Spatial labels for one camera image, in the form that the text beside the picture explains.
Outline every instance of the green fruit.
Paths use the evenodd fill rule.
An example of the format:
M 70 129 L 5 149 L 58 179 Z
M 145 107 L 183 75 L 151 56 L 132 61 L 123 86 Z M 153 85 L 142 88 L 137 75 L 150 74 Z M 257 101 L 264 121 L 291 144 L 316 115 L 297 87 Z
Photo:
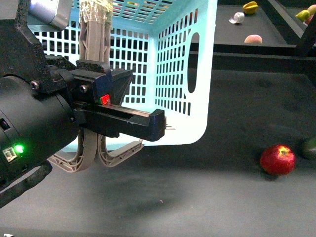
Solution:
M 304 22 L 310 17 L 310 12 L 307 10 L 303 10 L 300 13 L 298 13 L 296 17 L 300 19 L 302 22 Z
M 316 160 L 316 138 L 311 138 L 303 143 L 302 153 L 304 158 Z

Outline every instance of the teal plastic basket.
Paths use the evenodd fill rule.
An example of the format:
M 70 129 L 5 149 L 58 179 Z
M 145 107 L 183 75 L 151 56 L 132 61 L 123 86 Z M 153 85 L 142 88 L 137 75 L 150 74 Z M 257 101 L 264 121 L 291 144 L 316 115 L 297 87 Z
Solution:
M 167 130 L 157 142 L 144 145 L 189 144 L 205 132 L 214 45 L 216 0 L 113 0 L 111 65 L 134 70 L 122 104 L 152 112 L 165 110 Z M 37 33 L 45 53 L 75 63 L 79 58 L 79 1 L 61 33 Z M 190 45 L 199 35 L 197 77 L 188 81 Z M 114 150 L 137 138 L 121 134 L 107 139 Z M 65 151 L 75 151 L 77 141 Z

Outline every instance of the cable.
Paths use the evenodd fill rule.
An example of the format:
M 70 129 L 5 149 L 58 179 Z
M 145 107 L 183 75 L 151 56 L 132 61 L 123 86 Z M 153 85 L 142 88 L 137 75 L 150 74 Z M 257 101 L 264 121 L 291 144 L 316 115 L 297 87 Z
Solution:
M 0 208 L 21 196 L 25 191 L 35 187 L 52 171 L 52 169 L 53 167 L 46 160 L 40 165 L 40 168 L 29 177 L 0 193 Z

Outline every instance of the green led light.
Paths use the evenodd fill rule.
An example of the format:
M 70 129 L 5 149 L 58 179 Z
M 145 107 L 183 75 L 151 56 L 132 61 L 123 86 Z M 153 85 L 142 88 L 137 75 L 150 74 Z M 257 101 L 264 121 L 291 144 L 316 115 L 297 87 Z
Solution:
M 23 153 L 24 152 L 24 147 L 22 145 L 16 145 L 14 147 L 14 150 L 17 152 L 17 153 Z

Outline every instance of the screw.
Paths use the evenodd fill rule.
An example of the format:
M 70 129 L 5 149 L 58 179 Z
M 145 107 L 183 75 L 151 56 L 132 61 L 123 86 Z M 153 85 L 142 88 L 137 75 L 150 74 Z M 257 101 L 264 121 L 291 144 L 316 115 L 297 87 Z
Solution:
M 88 87 L 86 85 L 81 85 L 80 86 L 80 91 L 85 94 L 88 91 Z
M 40 83 L 37 80 L 31 82 L 31 87 L 33 90 L 38 90 L 40 88 Z

